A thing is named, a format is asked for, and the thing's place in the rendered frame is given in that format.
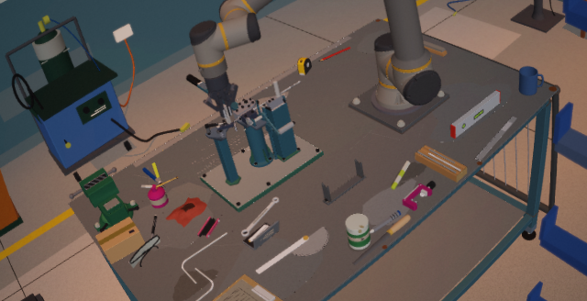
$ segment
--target white and green can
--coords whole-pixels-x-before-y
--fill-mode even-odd
[[[349,237],[349,246],[360,251],[369,247],[371,244],[371,234],[369,232],[369,219],[363,214],[353,214],[347,218],[347,236]]]

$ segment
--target blue screwdriver handle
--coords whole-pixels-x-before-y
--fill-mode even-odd
[[[145,172],[147,176],[150,177],[153,181],[157,182],[157,177],[155,177],[154,174],[150,173],[149,169],[143,168],[143,172]]]

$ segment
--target wrench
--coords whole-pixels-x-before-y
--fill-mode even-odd
[[[260,220],[261,220],[261,219],[262,219],[262,218],[265,216],[265,214],[267,214],[267,212],[268,212],[268,211],[269,211],[269,210],[270,210],[270,209],[271,209],[273,206],[275,206],[275,204],[277,204],[278,202],[279,202],[279,198],[278,198],[277,196],[275,196],[275,197],[272,199],[271,203],[270,203],[270,204],[269,204],[269,205],[268,205],[268,206],[267,206],[267,207],[266,207],[266,208],[265,208],[265,209],[264,209],[262,212],[260,212],[260,214],[257,216],[257,218],[255,218],[255,220],[254,220],[252,223],[250,223],[250,224],[249,224],[249,226],[248,226],[246,229],[242,230],[242,232],[240,232],[240,234],[241,234],[243,237],[248,237],[248,236],[249,236],[249,233],[250,233],[250,231],[251,231],[253,228],[255,228],[255,226],[257,225],[257,223],[259,223],[259,221],[260,221]]]

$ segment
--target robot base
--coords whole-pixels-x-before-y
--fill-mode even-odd
[[[240,212],[324,155],[320,149],[297,136],[295,142],[300,149],[297,154],[285,162],[274,160],[263,168],[250,165],[249,148],[246,148],[244,153],[235,154],[233,159],[238,175],[242,177],[238,184],[226,183],[227,177],[222,165],[218,165],[200,179]]]
[[[449,99],[449,94],[445,93],[443,97],[436,96],[431,102],[423,106],[414,106],[406,110],[398,111],[380,110],[373,106],[372,103],[372,100],[376,100],[375,92],[377,91],[377,86],[378,85],[375,85],[367,92],[359,95],[360,103],[358,105],[354,105],[351,102],[349,106],[401,134],[413,127],[419,120],[430,114],[438,106]],[[397,122],[399,120],[404,121],[405,124],[403,127],[398,127]]]

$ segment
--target floor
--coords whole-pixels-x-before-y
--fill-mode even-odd
[[[536,67],[548,82],[560,86],[560,108],[568,102],[575,105],[572,127],[587,133],[587,118],[583,117],[587,113],[587,105],[582,102],[587,84],[580,82],[587,72],[587,66],[580,58],[587,53],[587,42],[563,28],[564,23],[544,34],[511,22],[510,18],[531,4],[532,0],[458,3],[453,5],[459,10],[454,17],[446,6],[449,1],[454,0],[427,0],[418,7],[423,32],[516,69],[526,65]],[[545,0],[544,6],[548,6],[548,0]],[[562,3],[553,0],[552,7],[561,12]],[[299,57],[311,56],[373,19],[385,17],[382,0],[297,0],[260,20],[260,41],[226,53],[230,80],[239,85],[239,95],[254,93],[268,86],[271,79],[293,68]],[[194,57],[179,61],[133,90],[125,114],[128,124],[140,137],[179,128],[185,122],[192,125],[186,132],[202,132],[203,124],[214,112],[202,103],[204,94],[185,81],[187,73],[200,77],[194,66]],[[125,102],[127,96],[128,93],[120,94],[119,100]],[[533,139],[532,124],[527,136]],[[149,153],[162,151],[182,137],[164,135],[151,143],[131,140],[132,152],[126,153],[124,147],[118,145],[84,165],[78,172],[86,176],[102,167],[107,170],[112,167],[122,169],[147,160]],[[512,162],[515,150],[510,147],[506,150],[507,161]],[[66,212],[70,202],[68,195],[79,185],[71,176],[64,177],[60,173],[44,143],[0,168],[17,210],[25,221],[0,238],[2,250],[5,250]],[[513,164],[504,167],[501,159],[496,160],[495,171],[497,178],[501,179],[504,179],[502,172],[507,171],[508,181],[512,181],[511,176],[517,173]],[[487,173],[493,174],[493,169],[488,169]],[[582,224],[587,218],[582,207],[587,200],[587,195],[581,192],[580,176],[583,174],[580,166],[559,156],[558,225],[587,240],[587,225]],[[546,174],[544,203],[548,202],[548,186],[549,176]],[[526,185],[521,184],[519,188],[524,191]],[[544,214],[540,213],[538,223],[543,217]],[[406,240],[433,240],[435,233],[448,232],[443,222],[446,223],[441,215],[435,213]],[[475,234],[482,231],[451,233],[475,238]],[[393,282],[389,284],[385,281],[385,266],[393,265],[395,257],[401,256],[399,251],[391,250],[332,300],[387,298]],[[461,300],[525,299],[538,281],[544,283],[542,296],[546,299],[587,299],[587,277],[542,249],[538,239],[526,241],[520,238]],[[102,252],[92,243],[90,235],[75,216],[65,218],[48,232],[0,260],[0,300],[17,301],[30,294],[42,294],[46,300],[127,300]]]

